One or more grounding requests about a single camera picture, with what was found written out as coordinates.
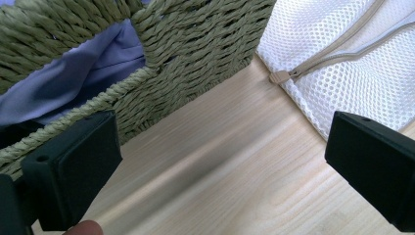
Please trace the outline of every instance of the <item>zipper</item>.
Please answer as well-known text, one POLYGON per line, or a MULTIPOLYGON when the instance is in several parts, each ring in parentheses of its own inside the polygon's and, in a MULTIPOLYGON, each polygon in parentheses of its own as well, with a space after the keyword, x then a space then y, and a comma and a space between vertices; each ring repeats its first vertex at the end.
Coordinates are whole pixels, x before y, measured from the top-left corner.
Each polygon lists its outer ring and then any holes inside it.
POLYGON ((332 44, 330 44, 328 47, 326 47, 319 53, 315 54, 305 62, 301 63, 299 66, 295 67, 293 70, 280 70, 272 73, 269 77, 271 82, 280 84, 289 80, 290 78, 294 82, 298 81, 300 77, 307 70, 309 70, 309 68, 312 68, 315 62, 323 60, 324 57, 335 51, 337 48, 339 48, 341 45, 343 45, 345 42, 351 39, 361 28, 363 28, 378 12, 379 8, 382 6, 384 2, 385 0, 376 0, 369 7, 366 13, 363 14, 363 16, 356 23, 354 23, 354 25, 351 28, 349 28, 342 36, 340 36, 337 40, 335 40, 332 44))
POLYGON ((382 33, 378 37, 354 49, 353 51, 338 52, 334 55, 326 56, 312 64, 309 64, 308 68, 306 68, 305 70, 297 74, 297 79, 299 79, 299 77, 301 76, 304 76, 312 71, 319 70, 323 67, 327 67, 327 66, 340 63, 340 62, 358 60, 361 57, 368 54, 369 52, 373 51, 374 49, 384 44, 386 41, 394 37, 397 33, 401 32, 402 30, 406 28, 409 28, 412 25, 415 25, 415 12, 412 13, 409 17, 407 17, 403 21, 399 22, 398 24, 390 28, 388 31, 382 33))

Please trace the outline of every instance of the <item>white mesh bag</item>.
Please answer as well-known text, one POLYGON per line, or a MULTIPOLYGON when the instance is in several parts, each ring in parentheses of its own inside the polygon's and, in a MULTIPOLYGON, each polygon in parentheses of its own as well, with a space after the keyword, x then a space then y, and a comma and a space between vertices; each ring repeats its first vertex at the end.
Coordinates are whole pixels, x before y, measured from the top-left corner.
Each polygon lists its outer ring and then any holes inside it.
POLYGON ((414 11, 407 0, 279 0, 257 53, 325 139, 334 111, 400 130, 415 117, 414 11))

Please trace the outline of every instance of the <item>black plastic piece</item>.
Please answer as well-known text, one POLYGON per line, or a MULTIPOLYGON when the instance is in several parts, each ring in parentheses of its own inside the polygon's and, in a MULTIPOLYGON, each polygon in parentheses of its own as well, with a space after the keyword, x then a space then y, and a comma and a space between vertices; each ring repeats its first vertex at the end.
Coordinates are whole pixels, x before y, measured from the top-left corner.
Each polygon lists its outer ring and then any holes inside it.
POLYGON ((76 225, 120 162, 113 112, 79 120, 28 155, 23 179, 37 198, 42 229, 76 225))
POLYGON ((336 112, 326 161, 401 232, 415 232, 415 141, 336 112))
POLYGON ((24 223, 18 194, 9 175, 0 174, 0 195, 0 234, 31 234, 31 228, 24 223))

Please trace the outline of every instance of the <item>wicker basket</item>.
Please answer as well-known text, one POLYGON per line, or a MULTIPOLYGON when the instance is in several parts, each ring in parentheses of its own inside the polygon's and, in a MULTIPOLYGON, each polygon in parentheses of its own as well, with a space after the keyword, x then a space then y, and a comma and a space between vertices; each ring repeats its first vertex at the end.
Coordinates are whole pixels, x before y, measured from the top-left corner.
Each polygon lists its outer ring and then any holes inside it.
POLYGON ((115 110, 125 143, 247 66, 275 0, 17 0, 0 11, 0 94, 115 22, 131 18, 146 66, 0 150, 0 173, 75 121, 115 110), (60 40, 53 40, 58 35, 60 40))

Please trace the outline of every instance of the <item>wooden table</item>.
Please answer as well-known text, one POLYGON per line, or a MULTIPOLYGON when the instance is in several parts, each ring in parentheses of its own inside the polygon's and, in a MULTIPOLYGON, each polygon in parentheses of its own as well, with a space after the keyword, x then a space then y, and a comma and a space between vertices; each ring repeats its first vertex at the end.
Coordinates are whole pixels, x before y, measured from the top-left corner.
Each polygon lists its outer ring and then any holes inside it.
MULTIPOLYGON (((85 219, 107 235, 398 234, 325 163, 326 142, 267 76, 255 58, 122 146, 85 219)), ((415 138, 415 123, 403 133, 415 138)))

